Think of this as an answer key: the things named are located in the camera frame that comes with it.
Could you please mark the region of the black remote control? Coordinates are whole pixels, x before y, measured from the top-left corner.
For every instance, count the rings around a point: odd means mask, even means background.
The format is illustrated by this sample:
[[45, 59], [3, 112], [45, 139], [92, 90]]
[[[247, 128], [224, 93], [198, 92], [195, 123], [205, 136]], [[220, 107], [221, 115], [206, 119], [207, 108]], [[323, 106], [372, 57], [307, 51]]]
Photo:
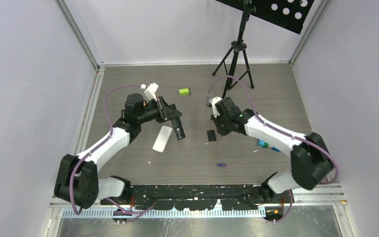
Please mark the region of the black remote control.
[[181, 119], [179, 117], [171, 119], [174, 132], [176, 134], [177, 140], [182, 140], [186, 137]]

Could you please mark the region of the black battery cover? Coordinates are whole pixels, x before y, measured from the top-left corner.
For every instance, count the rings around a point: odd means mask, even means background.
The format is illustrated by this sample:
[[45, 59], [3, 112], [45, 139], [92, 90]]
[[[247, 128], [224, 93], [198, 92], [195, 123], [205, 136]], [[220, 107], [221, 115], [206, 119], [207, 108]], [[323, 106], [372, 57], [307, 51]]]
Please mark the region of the black battery cover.
[[214, 130], [208, 130], [206, 133], [209, 142], [217, 141], [216, 133]]

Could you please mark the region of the white remote control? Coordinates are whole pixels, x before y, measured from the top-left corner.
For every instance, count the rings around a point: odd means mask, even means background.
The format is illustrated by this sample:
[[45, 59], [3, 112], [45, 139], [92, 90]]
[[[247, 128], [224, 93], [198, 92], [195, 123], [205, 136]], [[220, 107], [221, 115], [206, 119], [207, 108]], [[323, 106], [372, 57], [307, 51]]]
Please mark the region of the white remote control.
[[172, 128], [169, 126], [162, 126], [156, 140], [153, 144], [152, 149], [156, 152], [162, 153], [164, 152], [166, 145], [168, 143], [168, 140], [171, 136]]

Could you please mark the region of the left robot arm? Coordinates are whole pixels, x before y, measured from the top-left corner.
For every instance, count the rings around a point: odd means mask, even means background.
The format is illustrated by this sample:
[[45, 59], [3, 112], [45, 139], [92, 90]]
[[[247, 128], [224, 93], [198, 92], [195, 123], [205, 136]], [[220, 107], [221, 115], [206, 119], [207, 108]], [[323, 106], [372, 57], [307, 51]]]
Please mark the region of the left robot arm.
[[182, 115], [175, 104], [167, 104], [161, 96], [147, 101], [139, 93], [128, 95], [121, 117], [102, 139], [77, 155], [63, 156], [54, 196], [70, 202], [73, 208], [82, 209], [88, 209], [102, 199], [127, 204], [132, 197], [130, 181], [119, 176], [102, 179], [98, 177], [99, 171], [117, 152], [135, 140], [143, 123], [170, 121], [177, 139], [184, 139]]

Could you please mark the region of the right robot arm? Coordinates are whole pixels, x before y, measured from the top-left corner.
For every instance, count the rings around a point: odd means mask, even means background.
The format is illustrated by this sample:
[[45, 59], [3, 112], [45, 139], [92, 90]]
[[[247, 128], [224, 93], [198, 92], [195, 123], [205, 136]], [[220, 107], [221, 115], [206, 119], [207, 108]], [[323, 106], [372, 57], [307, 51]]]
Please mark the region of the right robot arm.
[[221, 136], [235, 132], [256, 138], [290, 159], [289, 170], [276, 172], [261, 183], [260, 193], [267, 202], [276, 202], [282, 193], [298, 187], [312, 190], [335, 169], [326, 144], [317, 133], [293, 132], [251, 109], [241, 111], [229, 97], [214, 97], [207, 106], [213, 110], [211, 120]]

